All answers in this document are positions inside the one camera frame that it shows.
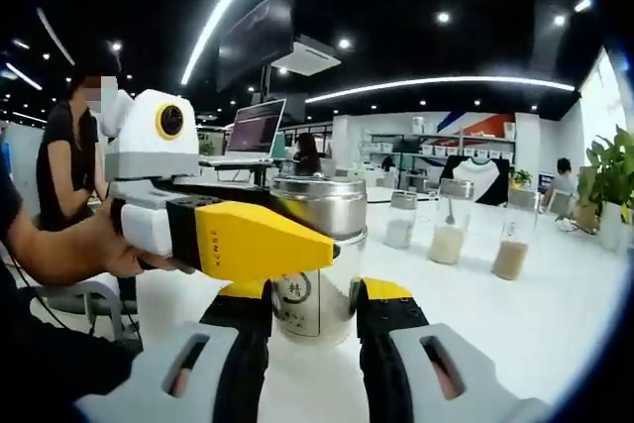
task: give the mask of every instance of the monitor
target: monitor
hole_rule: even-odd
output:
[[[292,0],[264,0],[220,41],[216,87],[293,52]]]
[[[270,154],[285,104],[285,99],[279,99],[240,109],[227,144],[227,154]]]

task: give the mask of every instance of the white t-shirt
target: white t-shirt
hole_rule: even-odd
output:
[[[474,183],[474,201],[478,201],[498,177],[499,168],[493,160],[479,164],[467,159],[454,168],[454,178],[470,180]]]

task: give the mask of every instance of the white robot head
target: white robot head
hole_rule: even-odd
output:
[[[132,100],[119,91],[101,125],[116,138],[106,154],[106,180],[198,173],[196,120],[186,99],[148,89]]]

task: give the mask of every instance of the stainless steel canister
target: stainless steel canister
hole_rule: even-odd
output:
[[[350,334],[356,311],[368,235],[366,183],[344,177],[277,177],[270,194],[281,213],[333,238],[341,248],[332,266],[273,283],[276,322],[295,342],[338,344]]]

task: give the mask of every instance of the metal lid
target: metal lid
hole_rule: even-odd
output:
[[[443,178],[440,181],[440,194],[450,198],[463,198],[473,200],[474,183],[470,180],[457,178]]]
[[[514,190],[508,191],[508,204],[523,210],[537,210],[541,201],[541,195],[537,192],[531,192],[528,190]]]
[[[392,192],[392,198],[389,202],[390,207],[399,208],[401,210],[415,210],[418,205],[418,195],[405,190],[395,190]]]
[[[297,177],[285,176],[273,179],[270,188],[273,195],[303,195],[319,197],[350,197],[366,195],[366,181],[346,177]]]

